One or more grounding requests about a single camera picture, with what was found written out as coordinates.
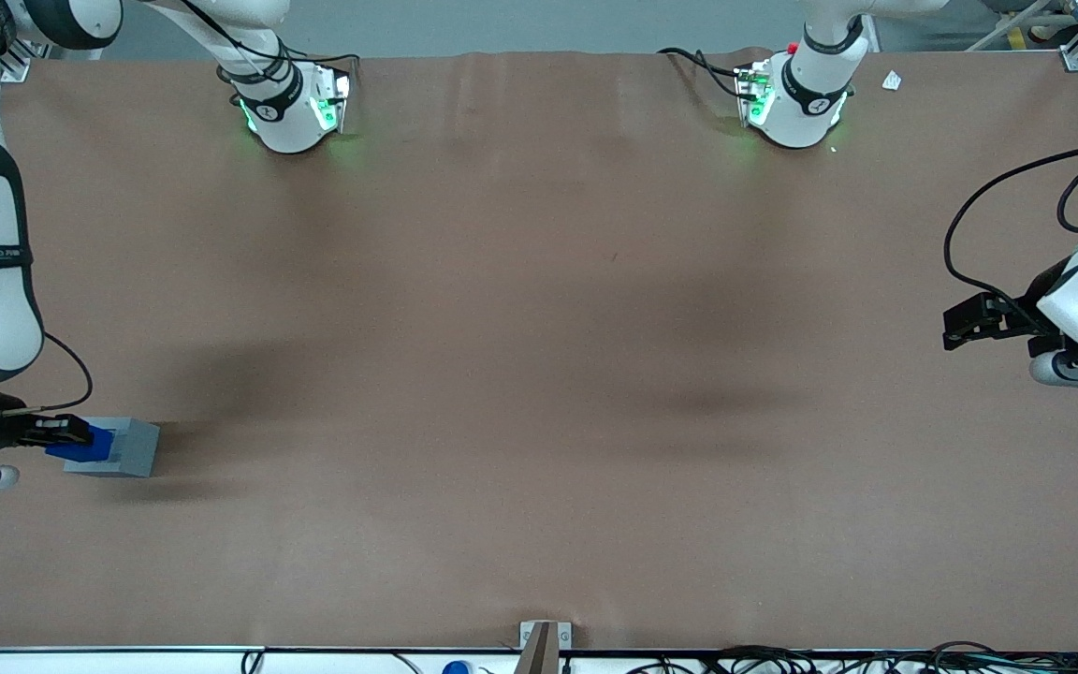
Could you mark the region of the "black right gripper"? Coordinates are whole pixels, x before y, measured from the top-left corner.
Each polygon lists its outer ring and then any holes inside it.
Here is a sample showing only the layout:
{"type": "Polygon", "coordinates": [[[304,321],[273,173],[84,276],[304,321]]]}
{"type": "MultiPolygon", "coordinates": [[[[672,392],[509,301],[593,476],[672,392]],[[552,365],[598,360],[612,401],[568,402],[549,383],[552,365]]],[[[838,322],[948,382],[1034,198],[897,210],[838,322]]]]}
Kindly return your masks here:
{"type": "Polygon", "coordinates": [[[92,448],[93,426],[82,418],[34,419],[25,411],[26,404],[12,394],[0,393],[0,449],[20,448],[92,448]]]}

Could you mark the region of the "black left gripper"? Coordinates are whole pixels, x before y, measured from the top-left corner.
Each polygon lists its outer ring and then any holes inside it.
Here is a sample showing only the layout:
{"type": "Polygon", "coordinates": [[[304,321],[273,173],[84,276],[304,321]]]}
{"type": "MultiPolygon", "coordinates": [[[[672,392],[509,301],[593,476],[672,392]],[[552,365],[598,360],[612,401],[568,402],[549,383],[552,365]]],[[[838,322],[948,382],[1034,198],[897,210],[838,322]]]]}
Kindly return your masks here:
{"type": "Polygon", "coordinates": [[[1037,307],[1037,302],[1058,285],[1070,258],[1036,274],[1026,290],[1012,299],[1015,308],[1001,302],[1000,295],[979,293],[958,304],[958,310],[942,312],[942,349],[956,350],[982,340],[1064,340],[1064,331],[1037,307]]]}

